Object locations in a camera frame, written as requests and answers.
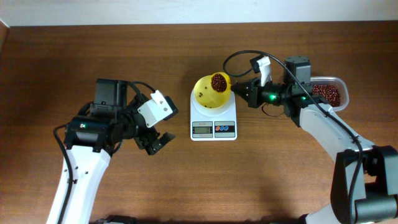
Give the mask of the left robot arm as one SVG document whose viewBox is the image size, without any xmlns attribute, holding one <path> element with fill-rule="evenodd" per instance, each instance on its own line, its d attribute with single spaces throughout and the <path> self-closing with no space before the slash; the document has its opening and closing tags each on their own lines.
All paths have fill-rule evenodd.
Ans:
<svg viewBox="0 0 398 224">
<path fill-rule="evenodd" d="M 125 140 L 134 140 L 150 156 L 175 138 L 160 134 L 155 125 L 178 113 L 170 97 L 150 87 L 150 97 L 139 82 L 99 78 L 95 98 L 53 135 L 63 154 L 63 167 L 48 223 L 89 223 L 96 193 L 111 158 Z"/>
</svg>

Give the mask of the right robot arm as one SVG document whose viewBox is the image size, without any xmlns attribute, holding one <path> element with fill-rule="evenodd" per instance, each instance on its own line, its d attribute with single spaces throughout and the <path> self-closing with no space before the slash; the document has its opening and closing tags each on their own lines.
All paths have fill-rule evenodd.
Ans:
<svg viewBox="0 0 398 224">
<path fill-rule="evenodd" d="M 313 136 L 335 163 L 330 204 L 298 223 L 378 223 L 397 218 L 397 150 L 377 146 L 350 128 L 321 95 L 312 92 L 310 61 L 292 56 L 279 65 L 283 83 L 273 83 L 273 55 L 254 51 L 251 70 L 261 77 L 235 83 L 231 91 L 249 107 L 283 106 L 297 127 Z"/>
</svg>

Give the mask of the yellow measuring scoop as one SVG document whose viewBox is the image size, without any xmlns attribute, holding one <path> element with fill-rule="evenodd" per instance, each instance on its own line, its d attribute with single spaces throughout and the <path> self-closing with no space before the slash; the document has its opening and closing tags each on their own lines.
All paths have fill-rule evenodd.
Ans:
<svg viewBox="0 0 398 224">
<path fill-rule="evenodd" d="M 226 92 L 230 89 L 231 80 L 224 72 L 216 72 L 211 76 L 211 87 L 218 93 Z"/>
</svg>

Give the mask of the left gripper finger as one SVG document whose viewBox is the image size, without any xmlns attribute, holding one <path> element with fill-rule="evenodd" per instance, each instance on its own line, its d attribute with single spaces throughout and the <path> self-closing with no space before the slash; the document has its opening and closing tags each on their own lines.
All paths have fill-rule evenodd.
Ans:
<svg viewBox="0 0 398 224">
<path fill-rule="evenodd" d="M 169 96 L 165 97 L 167 104 L 170 106 L 172 113 L 164 118 L 164 121 L 169 120 L 178 113 L 178 108 Z"/>
<path fill-rule="evenodd" d="M 144 149 L 148 155 L 153 156 L 158 153 L 167 143 L 175 139 L 176 135 L 165 133 L 160 138 L 155 137 L 149 140 L 149 142 L 144 146 Z"/>
</svg>

